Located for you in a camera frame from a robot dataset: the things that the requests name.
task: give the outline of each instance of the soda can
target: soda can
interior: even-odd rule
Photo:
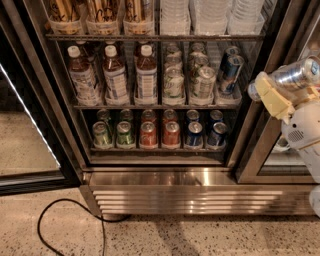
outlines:
[[[310,56],[303,60],[283,66],[271,75],[280,88],[297,91],[308,86],[320,84],[320,59]]]
[[[181,69],[166,69],[163,78],[163,97],[182,98],[184,95],[184,75]]]
[[[122,121],[117,125],[117,142],[120,145],[131,145],[134,143],[132,127],[129,122]]]
[[[165,145],[177,145],[180,143],[180,126],[177,122],[166,123],[162,142]]]
[[[209,133],[207,143],[210,146],[222,146],[225,142],[225,137],[227,134],[228,128],[222,123],[218,122],[212,125],[212,129]]]
[[[200,146],[202,143],[202,125],[198,122],[191,122],[188,125],[186,145]]]
[[[162,124],[165,126],[166,123],[171,121],[178,122],[178,114],[173,109],[166,109],[162,115]]]
[[[191,84],[192,94],[199,99],[207,99],[213,92],[216,82],[216,72],[211,67],[201,67],[198,76]]]
[[[127,121],[133,125],[133,112],[131,109],[123,109],[120,111],[120,122]]]
[[[218,79],[219,90],[222,94],[232,94],[243,64],[244,59],[240,55],[231,55],[228,57],[221,77]]]
[[[228,58],[232,55],[240,55],[241,51],[237,46],[230,46],[227,49],[224,50],[223,52],[223,56],[221,59],[221,63],[220,63],[220,67],[219,67],[219,71],[218,71],[218,77],[217,80],[220,81],[222,76],[223,76],[223,72],[226,66],[226,63],[228,61]]]
[[[146,109],[141,114],[141,123],[151,122],[157,126],[157,115],[152,109]]]
[[[96,122],[92,127],[92,131],[96,145],[106,146],[112,144],[112,136],[109,133],[105,122]]]
[[[199,122],[200,121],[200,114],[195,109],[190,109],[186,113],[186,123],[189,125],[191,122]]]
[[[157,129],[151,122],[145,122],[140,127],[140,144],[142,146],[157,145]]]

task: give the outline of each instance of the drink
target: drink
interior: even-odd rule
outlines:
[[[228,57],[224,70],[219,78],[219,90],[222,94],[232,94],[243,64],[244,59],[239,55],[231,55]]]
[[[146,109],[142,112],[141,123],[151,122],[157,127],[157,116],[152,109]]]
[[[180,127],[177,122],[171,121],[164,126],[162,142],[170,146],[180,144]]]
[[[112,144],[112,135],[109,133],[105,122],[96,122],[93,127],[94,144],[98,147],[106,147]]]
[[[117,125],[117,143],[120,145],[131,145],[134,143],[133,129],[131,124],[122,121]]]
[[[198,122],[191,122],[188,125],[186,145],[195,147],[202,143],[202,125]]]
[[[92,65],[87,59],[81,57],[77,46],[68,48],[69,66],[68,71],[77,92],[80,104],[96,106],[101,104],[101,88],[97,83]]]
[[[212,129],[209,133],[207,143],[210,146],[223,146],[225,143],[225,137],[227,134],[228,128],[222,123],[218,122],[212,126]]]
[[[157,97],[157,62],[152,57],[152,47],[143,45],[141,56],[137,61],[138,98],[150,99]]]
[[[191,122],[199,122],[200,114],[195,109],[190,109],[186,113],[186,124],[189,125]]]
[[[182,98],[184,96],[184,75],[181,69],[166,69],[163,79],[164,98]]]
[[[155,147],[157,145],[157,129],[151,122],[145,122],[140,127],[140,145]]]
[[[127,92],[127,71],[119,58],[114,46],[105,48],[106,59],[103,65],[104,76],[107,81],[109,97],[115,100],[125,100],[129,103]]]
[[[207,99],[213,91],[216,82],[216,72],[213,68],[202,67],[192,83],[192,94],[199,99]]]

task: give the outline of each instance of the beverage can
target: beverage can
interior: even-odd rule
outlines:
[[[198,122],[191,122],[188,125],[186,145],[200,146],[202,142],[202,125]]]
[[[186,120],[187,125],[189,125],[191,122],[199,122],[200,121],[200,114],[195,109],[190,109],[186,113]]]
[[[151,122],[145,122],[140,127],[140,144],[142,146],[157,145],[157,129]]]
[[[222,94],[232,94],[243,64],[244,59],[240,55],[231,55],[228,57],[224,70],[218,79],[219,90]]]
[[[184,95],[184,75],[181,69],[166,69],[163,79],[164,98],[182,98]]]
[[[122,121],[117,125],[117,142],[120,145],[131,145],[134,143],[132,126],[129,122]]]
[[[146,109],[141,114],[141,123],[151,122],[157,126],[157,115],[152,109]]]
[[[207,99],[213,92],[216,72],[211,67],[201,67],[191,86],[192,94],[199,99]]]
[[[222,146],[225,142],[227,131],[227,126],[222,122],[213,124],[207,143],[210,146]]]
[[[94,142],[99,146],[112,144],[112,136],[107,129],[107,125],[103,121],[96,122],[93,127]]]
[[[283,66],[270,75],[280,88],[296,91],[320,84],[320,59],[310,56]]]
[[[168,122],[164,127],[162,142],[165,145],[177,145],[180,143],[180,126],[177,122]]]

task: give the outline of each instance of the bottle cap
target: bottle cap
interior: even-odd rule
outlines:
[[[85,44],[87,41],[76,41],[76,44],[80,44],[80,45],[83,45]]]
[[[117,55],[117,49],[113,45],[106,46],[104,51],[108,57],[114,57]]]
[[[68,54],[71,58],[77,58],[80,56],[80,50],[78,46],[70,46],[68,48]]]
[[[141,47],[141,54],[143,56],[150,56],[152,54],[152,47],[150,45],[143,45]]]

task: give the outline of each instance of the green can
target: green can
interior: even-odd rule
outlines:
[[[117,125],[117,142],[120,145],[131,145],[134,143],[134,137],[131,124],[122,121]]]

